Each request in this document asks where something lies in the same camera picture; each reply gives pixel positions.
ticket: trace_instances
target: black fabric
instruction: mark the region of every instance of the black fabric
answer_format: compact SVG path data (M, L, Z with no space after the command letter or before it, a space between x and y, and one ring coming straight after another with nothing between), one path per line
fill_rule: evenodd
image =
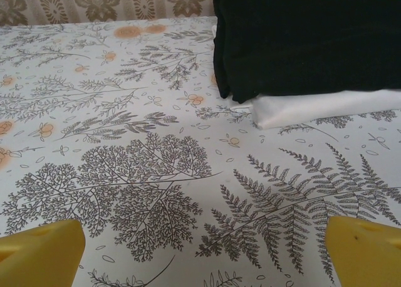
M401 0L214 0L220 95L401 88Z

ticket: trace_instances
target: white fabric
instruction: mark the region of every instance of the white fabric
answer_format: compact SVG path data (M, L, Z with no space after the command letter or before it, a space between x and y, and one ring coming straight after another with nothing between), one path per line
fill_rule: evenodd
M217 26L212 27L216 37ZM232 110L249 108L260 129L283 127L309 122L317 118L356 115L401 109L401 92L380 90L373 92L342 91L339 93L303 96L258 96L242 105L229 98Z

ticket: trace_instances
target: yellow object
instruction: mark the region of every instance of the yellow object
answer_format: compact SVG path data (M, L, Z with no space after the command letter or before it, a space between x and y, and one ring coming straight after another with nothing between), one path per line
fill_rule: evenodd
M331 217L326 247L341 287L401 286L401 229Z
M0 287L71 287L85 248L76 220L0 238Z

